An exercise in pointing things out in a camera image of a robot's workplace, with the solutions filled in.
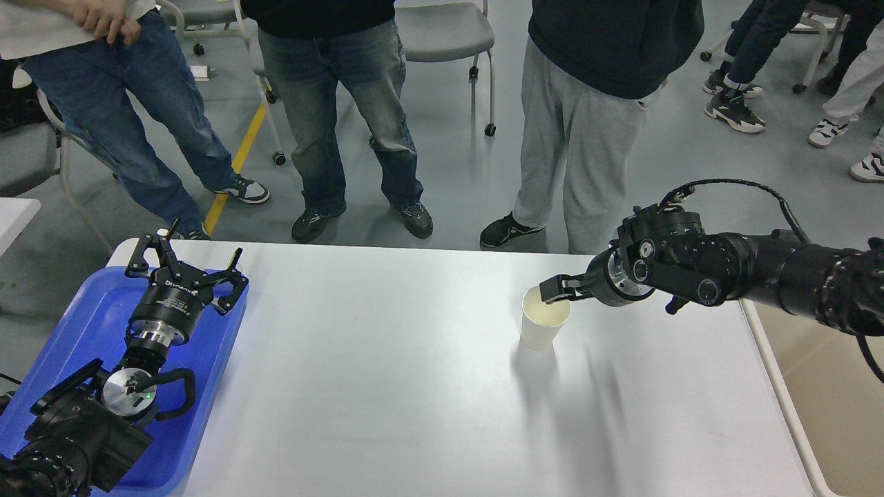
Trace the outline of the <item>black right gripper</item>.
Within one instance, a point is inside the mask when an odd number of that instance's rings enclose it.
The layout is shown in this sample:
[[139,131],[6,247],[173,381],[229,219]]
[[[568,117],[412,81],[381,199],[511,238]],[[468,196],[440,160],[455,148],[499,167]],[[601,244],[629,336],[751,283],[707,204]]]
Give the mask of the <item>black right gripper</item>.
[[645,300],[655,290],[632,281],[613,246],[593,258],[584,276],[584,281],[581,276],[563,274],[542,281],[539,284],[541,301],[546,304],[580,301],[589,295],[609,307],[624,307]]

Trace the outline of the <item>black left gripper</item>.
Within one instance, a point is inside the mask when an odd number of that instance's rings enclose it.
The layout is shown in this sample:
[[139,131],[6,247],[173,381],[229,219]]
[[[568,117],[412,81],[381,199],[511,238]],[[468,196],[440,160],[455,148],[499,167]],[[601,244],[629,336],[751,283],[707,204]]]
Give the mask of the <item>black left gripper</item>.
[[[148,279],[148,288],[128,321],[129,328],[140,336],[146,331],[163,331],[167,334],[164,339],[167,346],[189,342],[207,303],[219,315],[226,315],[249,285],[247,277],[238,269],[242,248],[237,248],[228,267],[217,273],[208,274],[196,268],[181,269],[169,240],[175,235],[179,223],[175,220],[166,235],[147,233],[139,239],[124,270],[126,277]],[[159,261],[151,274],[145,259],[147,251],[155,251]],[[196,285],[198,281],[201,281],[201,287]],[[230,292],[215,296],[214,288],[228,283]]]

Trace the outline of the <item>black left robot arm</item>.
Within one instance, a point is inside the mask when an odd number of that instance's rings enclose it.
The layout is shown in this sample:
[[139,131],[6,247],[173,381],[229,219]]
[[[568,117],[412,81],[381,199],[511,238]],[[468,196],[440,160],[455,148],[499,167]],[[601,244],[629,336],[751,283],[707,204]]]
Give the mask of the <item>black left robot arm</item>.
[[207,422],[245,306],[241,248],[210,271],[171,237],[79,290],[2,415],[3,496],[164,493]]

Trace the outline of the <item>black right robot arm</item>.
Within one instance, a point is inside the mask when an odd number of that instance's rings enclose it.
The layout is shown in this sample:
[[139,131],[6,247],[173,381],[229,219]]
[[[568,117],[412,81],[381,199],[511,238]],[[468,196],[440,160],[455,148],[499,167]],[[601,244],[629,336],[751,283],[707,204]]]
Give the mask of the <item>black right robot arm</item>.
[[681,203],[689,182],[661,201],[635,207],[605,252],[580,275],[556,275],[539,285],[545,303],[595,298],[622,307],[654,290],[672,295],[666,311],[689,302],[716,307],[748,299],[811,318],[852,335],[874,375],[882,377],[866,342],[883,333],[883,242],[867,251],[809,242],[782,195],[773,193],[789,224],[770,235],[708,233]]

